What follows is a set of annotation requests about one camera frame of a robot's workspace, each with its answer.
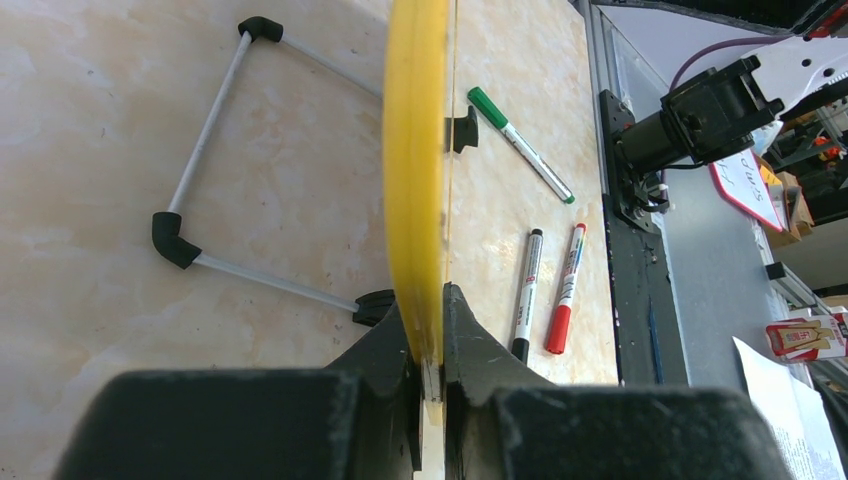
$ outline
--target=whiteboard with red border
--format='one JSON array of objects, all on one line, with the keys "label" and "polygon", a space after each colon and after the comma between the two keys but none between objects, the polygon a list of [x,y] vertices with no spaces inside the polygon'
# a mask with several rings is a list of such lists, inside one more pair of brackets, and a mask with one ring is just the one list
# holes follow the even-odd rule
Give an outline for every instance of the whiteboard with red border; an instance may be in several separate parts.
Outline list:
[{"label": "whiteboard with red border", "polygon": [[760,176],[760,166],[750,150],[713,162],[710,170],[722,197],[764,225],[783,231],[768,187]]}]

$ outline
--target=black plastic joint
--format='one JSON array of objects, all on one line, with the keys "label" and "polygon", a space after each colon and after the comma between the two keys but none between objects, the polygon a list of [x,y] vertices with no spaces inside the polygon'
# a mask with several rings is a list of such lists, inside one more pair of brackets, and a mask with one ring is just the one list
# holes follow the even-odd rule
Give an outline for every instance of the black plastic joint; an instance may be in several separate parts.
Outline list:
[{"label": "black plastic joint", "polygon": [[180,238],[182,223],[179,213],[154,213],[153,246],[166,260],[185,270],[203,250]]},{"label": "black plastic joint", "polygon": [[250,34],[250,43],[255,42],[259,37],[274,43],[280,43],[283,39],[283,26],[265,17],[250,17],[239,23],[239,35],[244,36],[244,32]]}]

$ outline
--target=metal rod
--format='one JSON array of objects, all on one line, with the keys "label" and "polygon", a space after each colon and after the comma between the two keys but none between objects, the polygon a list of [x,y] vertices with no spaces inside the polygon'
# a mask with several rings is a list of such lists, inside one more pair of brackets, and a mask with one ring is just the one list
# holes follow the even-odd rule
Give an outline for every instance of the metal rod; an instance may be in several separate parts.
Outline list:
[{"label": "metal rod", "polygon": [[342,69],[341,67],[337,66],[332,61],[330,61],[330,59],[324,57],[315,50],[312,50],[306,45],[285,35],[283,36],[283,42],[286,43],[288,46],[294,48],[295,50],[299,51],[300,53],[311,58],[312,60],[315,60],[316,62],[320,63],[322,66],[334,72],[336,75],[346,78],[348,81],[358,86],[359,88],[365,90],[366,92],[370,93],[371,95],[374,95],[380,100],[383,99],[383,92],[379,88],[369,84],[362,77]]},{"label": "metal rod", "polygon": [[253,280],[254,282],[264,283],[265,285],[279,288],[280,290],[285,290],[287,292],[291,292],[302,297],[311,298],[312,300],[317,300],[319,302],[326,303],[327,305],[332,305],[334,307],[338,307],[342,310],[347,310],[349,312],[356,313],[359,310],[359,304],[357,304],[356,302],[351,302],[343,298],[330,295],[328,293],[319,292],[318,290],[313,290],[309,287],[304,287],[303,285],[298,285],[297,283],[290,282],[288,280],[283,280],[279,277],[274,277],[272,275],[268,275],[262,272],[257,272],[255,270],[249,270],[244,267],[239,267],[238,265],[225,262],[224,260],[212,258],[209,255],[206,255],[205,253],[201,253],[200,255],[198,255],[197,258],[194,259],[194,263],[198,265],[203,265],[205,267],[214,268],[215,270],[219,270],[221,272],[231,273],[241,278]]},{"label": "metal rod", "polygon": [[206,123],[203,124],[203,129],[200,131],[200,137],[198,137],[197,143],[194,145],[194,150],[191,152],[191,157],[188,159],[188,164],[186,164],[186,168],[183,170],[183,176],[180,178],[180,183],[177,185],[177,191],[174,192],[171,204],[168,205],[169,212],[179,213],[180,207],[185,201],[185,196],[188,192],[188,187],[191,184],[191,179],[194,177],[194,174],[197,172],[197,166],[200,164],[200,156],[203,154],[203,149],[206,147],[206,142],[209,140],[209,134],[212,132],[212,127],[215,126],[215,120],[218,119],[218,114],[221,113],[221,106],[224,104],[224,99],[227,98],[227,92],[229,92],[230,87],[233,86],[233,79],[235,78],[236,70],[238,70],[239,65],[241,65],[241,61],[244,58],[244,54],[247,52],[247,47],[250,46],[251,41],[252,38],[250,33],[244,32],[244,35],[241,36],[241,42],[236,49],[233,61],[230,63],[230,69],[227,70],[224,82],[218,90],[218,96],[215,97],[215,102],[212,103],[212,109],[209,111],[209,116],[206,117]]}]

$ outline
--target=yellow strip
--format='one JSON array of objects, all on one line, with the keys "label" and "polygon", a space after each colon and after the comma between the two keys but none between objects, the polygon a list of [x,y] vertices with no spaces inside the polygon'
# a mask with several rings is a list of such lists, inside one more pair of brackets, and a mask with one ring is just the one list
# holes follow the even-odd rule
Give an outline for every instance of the yellow strip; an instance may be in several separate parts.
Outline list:
[{"label": "yellow strip", "polygon": [[389,270],[411,353],[425,375],[444,362],[440,228],[447,19],[447,0],[395,0],[383,89]]}]

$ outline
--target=paper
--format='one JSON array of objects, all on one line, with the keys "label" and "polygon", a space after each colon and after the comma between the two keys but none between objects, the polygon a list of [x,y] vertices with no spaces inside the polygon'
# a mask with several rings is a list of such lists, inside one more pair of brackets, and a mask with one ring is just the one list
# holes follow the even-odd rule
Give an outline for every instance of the paper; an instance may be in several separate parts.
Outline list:
[{"label": "paper", "polygon": [[796,480],[845,479],[821,396],[789,369],[733,338],[751,403],[771,427],[780,455]]},{"label": "paper", "polygon": [[750,150],[710,164],[719,193],[769,227],[783,231],[759,165]]}]

